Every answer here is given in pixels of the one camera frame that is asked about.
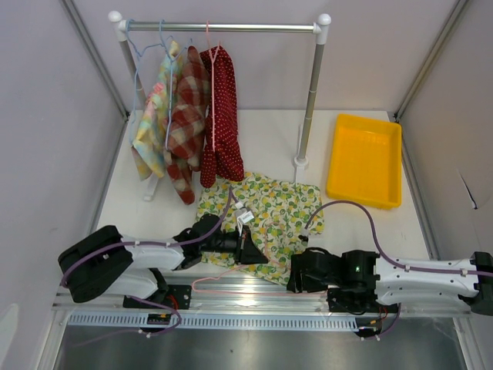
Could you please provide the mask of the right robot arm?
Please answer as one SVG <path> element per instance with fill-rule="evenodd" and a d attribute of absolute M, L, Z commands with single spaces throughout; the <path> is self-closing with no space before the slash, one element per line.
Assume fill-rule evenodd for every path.
<path fill-rule="evenodd" d="M 341 256 L 309 247 L 291 258 L 287 290 L 326 292 L 330 311 L 364 315 L 426 305 L 447 310 L 468 307 L 492 314 L 492 257 L 475 252 L 458 261 L 397 259 L 371 251 Z"/>

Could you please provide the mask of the lemon print cloth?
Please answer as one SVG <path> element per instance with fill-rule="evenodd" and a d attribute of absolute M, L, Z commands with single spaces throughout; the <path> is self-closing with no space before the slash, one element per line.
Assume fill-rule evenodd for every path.
<path fill-rule="evenodd" d="M 308 225 L 310 236 L 322 234 L 324 231 L 324 213 L 319 212 L 313 220 L 313 215 L 321 205 L 320 190 L 314 185 L 291 183 L 274 180 L 260 173 L 247 173 L 241 182 L 230 182 L 217 178 L 211 188 L 205 188 L 200 195 L 196 219 L 204 214 L 220 216 L 226 206 L 229 192 L 233 193 L 230 209 L 223 221 L 222 229 L 233 231 L 236 226 L 234 217 L 235 204 L 240 202 L 251 210 L 254 219 L 247 226 L 257 233 L 264 222 L 277 222 L 285 226 L 293 254 L 299 254 L 307 247 L 300 240 L 301 230 Z"/>

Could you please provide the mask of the red polka dot skirt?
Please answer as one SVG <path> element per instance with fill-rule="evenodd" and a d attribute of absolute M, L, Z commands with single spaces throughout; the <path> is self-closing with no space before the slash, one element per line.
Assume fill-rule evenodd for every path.
<path fill-rule="evenodd" d="M 200 57 L 211 77 L 208 50 Z M 236 78 L 233 61 L 220 46 L 215 66 L 216 151 L 212 150 L 211 100 L 205 121 L 206 143 L 202 155 L 200 183 L 211 188 L 217 177 L 240 182 L 244 178 L 244 164 L 240 152 Z"/>

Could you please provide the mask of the pink wire hanger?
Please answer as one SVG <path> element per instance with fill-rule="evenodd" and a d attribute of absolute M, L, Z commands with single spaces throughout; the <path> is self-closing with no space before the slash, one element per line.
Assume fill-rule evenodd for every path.
<path fill-rule="evenodd" d="M 210 23 L 206 22 L 206 40 L 207 40 L 207 45 L 208 45 L 208 53 L 211 61 L 211 120 L 212 120 L 212 129 L 211 129 L 211 136 L 212 136 L 212 150 L 213 152 L 216 151 L 216 112 L 215 112 L 215 66 L 214 63 L 216 61 L 217 55 L 220 50 L 220 43 L 216 46 L 215 51 L 213 51 L 213 47 L 211 45 L 211 38 L 210 38 Z"/>
<path fill-rule="evenodd" d="M 212 288 L 202 288 L 202 285 L 209 282 L 220 282 L 222 278 L 230 278 L 233 274 L 243 274 L 250 278 L 260 278 L 267 282 L 274 283 L 280 287 L 286 288 L 290 274 L 290 262 L 288 259 L 294 253 L 290 248 L 285 226 L 277 222 L 264 222 L 263 226 L 257 233 L 253 233 L 253 242 L 267 256 L 266 264 L 251 265 L 221 265 L 225 268 L 221 274 L 216 277 L 202 277 L 192 282 L 192 291 L 197 293 L 210 294 L 246 294 L 250 296 L 291 296 L 293 292 L 285 291 L 283 293 L 259 293 L 254 292 L 251 288 L 236 288 L 232 291 L 213 290 Z"/>

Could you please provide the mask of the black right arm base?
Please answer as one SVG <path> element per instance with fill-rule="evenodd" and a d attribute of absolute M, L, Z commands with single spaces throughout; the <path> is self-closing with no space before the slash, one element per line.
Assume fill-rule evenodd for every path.
<path fill-rule="evenodd" d="M 354 293 L 340 288 L 330 288 L 327 291 L 327 303 L 330 312 L 347 313 L 351 315 L 396 313 L 397 304 L 383 305 L 377 302 L 373 293 Z"/>

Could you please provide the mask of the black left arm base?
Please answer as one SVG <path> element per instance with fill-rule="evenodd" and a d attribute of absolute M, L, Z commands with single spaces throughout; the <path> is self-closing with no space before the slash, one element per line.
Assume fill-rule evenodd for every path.
<path fill-rule="evenodd" d="M 146 301 L 154 304 L 171 307 L 175 310 L 188 310 L 191 301 L 192 288 L 185 284 L 171 284 L 167 290 L 159 288 Z M 124 297 L 122 306 L 124 308 L 152 309 L 157 306 L 137 301 L 134 298 Z"/>

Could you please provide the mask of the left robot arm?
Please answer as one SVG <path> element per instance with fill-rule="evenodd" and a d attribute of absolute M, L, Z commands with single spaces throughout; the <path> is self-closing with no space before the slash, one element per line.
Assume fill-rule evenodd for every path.
<path fill-rule="evenodd" d="M 184 271 L 197 265 L 204 253 L 224 253 L 237 265 L 268 262 L 247 226 L 221 230 L 217 215 L 205 214 L 192 227 L 166 241 L 127 240 L 116 226 L 104 226 L 59 255 L 61 285 L 75 303 L 102 294 L 123 297 L 124 308 L 185 309 L 189 288 L 174 288 L 164 271 Z"/>

